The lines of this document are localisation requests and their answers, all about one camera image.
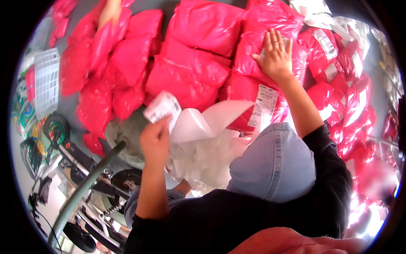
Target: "person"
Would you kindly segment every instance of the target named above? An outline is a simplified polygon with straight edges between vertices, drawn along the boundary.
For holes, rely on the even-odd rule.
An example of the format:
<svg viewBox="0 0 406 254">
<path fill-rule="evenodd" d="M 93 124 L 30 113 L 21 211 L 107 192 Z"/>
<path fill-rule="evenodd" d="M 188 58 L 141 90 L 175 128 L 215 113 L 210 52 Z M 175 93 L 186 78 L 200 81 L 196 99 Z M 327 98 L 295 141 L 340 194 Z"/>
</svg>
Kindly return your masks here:
<svg viewBox="0 0 406 254">
<path fill-rule="evenodd" d="M 132 230 L 125 253 L 244 253 L 250 248 L 271 250 L 278 242 L 292 250 L 310 243 L 319 246 L 318 250 L 346 250 L 345 244 L 317 237 L 344 236 L 351 173 L 338 157 L 337 145 L 319 112 L 292 74 L 292 41 L 285 48 L 280 33 L 270 29 L 264 47 L 264 58 L 252 57 L 280 86 L 297 135 L 287 123 L 269 125 L 231 163 L 227 190 L 184 199 L 189 191 L 185 183 L 169 190 L 170 195 L 165 187 L 169 117 L 148 125 L 140 136 L 145 157 L 141 186 L 126 207 Z M 267 241 L 255 246 L 252 237 L 257 239 L 257 234 Z"/>
</svg>

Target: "person's left hand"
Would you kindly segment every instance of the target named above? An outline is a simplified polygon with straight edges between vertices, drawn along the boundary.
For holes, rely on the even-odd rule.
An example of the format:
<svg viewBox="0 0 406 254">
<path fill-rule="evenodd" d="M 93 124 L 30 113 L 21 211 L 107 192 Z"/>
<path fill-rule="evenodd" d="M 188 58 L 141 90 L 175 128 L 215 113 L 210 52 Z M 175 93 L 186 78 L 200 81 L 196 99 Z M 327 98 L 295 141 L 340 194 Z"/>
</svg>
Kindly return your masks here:
<svg viewBox="0 0 406 254">
<path fill-rule="evenodd" d="M 140 136 L 141 151 L 145 158 L 145 167 L 163 170 L 169 155 L 169 128 L 166 116 L 155 124 L 148 124 Z"/>
</svg>

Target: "cable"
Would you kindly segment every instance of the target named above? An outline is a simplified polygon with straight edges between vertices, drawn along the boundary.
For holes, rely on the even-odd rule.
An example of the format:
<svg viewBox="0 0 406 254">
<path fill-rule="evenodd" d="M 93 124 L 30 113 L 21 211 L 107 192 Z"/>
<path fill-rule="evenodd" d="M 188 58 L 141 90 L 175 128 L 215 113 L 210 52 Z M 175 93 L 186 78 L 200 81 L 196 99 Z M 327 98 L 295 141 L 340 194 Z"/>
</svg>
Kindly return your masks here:
<svg viewBox="0 0 406 254">
<path fill-rule="evenodd" d="M 48 220 L 44 217 L 44 215 L 42 215 L 39 211 L 36 211 L 36 212 L 37 212 L 39 215 L 41 215 L 41 217 L 43 217 L 44 220 L 45 220 L 45 221 L 48 223 L 48 225 L 50 226 L 50 228 L 51 228 L 51 230 L 52 230 L 52 233 L 54 234 L 54 237 L 55 237 L 55 239 L 56 239 L 56 242 L 58 243 L 59 250 L 60 250 L 60 254 L 62 254 L 62 248 L 60 247 L 58 238 L 56 237 L 55 231 L 54 231 L 54 229 L 52 228 L 51 224 L 50 224 L 50 223 L 48 222 Z"/>
</svg>

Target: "black sleeve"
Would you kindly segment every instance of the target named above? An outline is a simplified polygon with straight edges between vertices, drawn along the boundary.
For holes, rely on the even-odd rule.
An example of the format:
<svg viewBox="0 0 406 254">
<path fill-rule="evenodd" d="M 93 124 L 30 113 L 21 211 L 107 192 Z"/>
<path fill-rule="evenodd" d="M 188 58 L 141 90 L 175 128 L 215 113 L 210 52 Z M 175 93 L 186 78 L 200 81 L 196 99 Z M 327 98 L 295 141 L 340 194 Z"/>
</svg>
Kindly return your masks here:
<svg viewBox="0 0 406 254">
<path fill-rule="evenodd" d="M 161 220 L 133 218 L 132 230 L 125 243 L 124 254 L 153 253 L 154 240 L 162 227 Z"/>
<path fill-rule="evenodd" d="M 310 193 L 298 201 L 306 207 L 300 217 L 307 221 L 307 227 L 318 222 L 322 225 L 321 232 L 340 238 L 347 228 L 350 214 L 351 173 L 338 156 L 337 145 L 330 139 L 326 125 L 305 136 L 303 141 L 314 153 L 316 182 Z M 309 230 L 307 236 L 311 237 L 311 232 L 314 231 Z"/>
</svg>

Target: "hand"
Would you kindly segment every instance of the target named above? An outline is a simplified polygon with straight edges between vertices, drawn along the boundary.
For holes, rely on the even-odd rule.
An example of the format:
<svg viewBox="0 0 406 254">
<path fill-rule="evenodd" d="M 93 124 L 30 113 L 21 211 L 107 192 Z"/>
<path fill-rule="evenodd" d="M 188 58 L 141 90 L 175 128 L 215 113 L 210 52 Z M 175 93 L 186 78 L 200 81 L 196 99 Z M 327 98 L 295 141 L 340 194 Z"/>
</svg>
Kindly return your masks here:
<svg viewBox="0 0 406 254">
<path fill-rule="evenodd" d="M 169 155 L 168 120 L 171 117 L 169 115 L 155 124 L 148 124 L 140 136 L 146 168 L 164 170 Z"/>
<path fill-rule="evenodd" d="M 292 39 L 289 41 L 288 48 L 282 40 L 281 33 L 271 28 L 265 32 L 265 58 L 260 55 L 252 54 L 262 71 L 271 79 L 280 84 L 287 76 L 292 73 Z"/>
</svg>

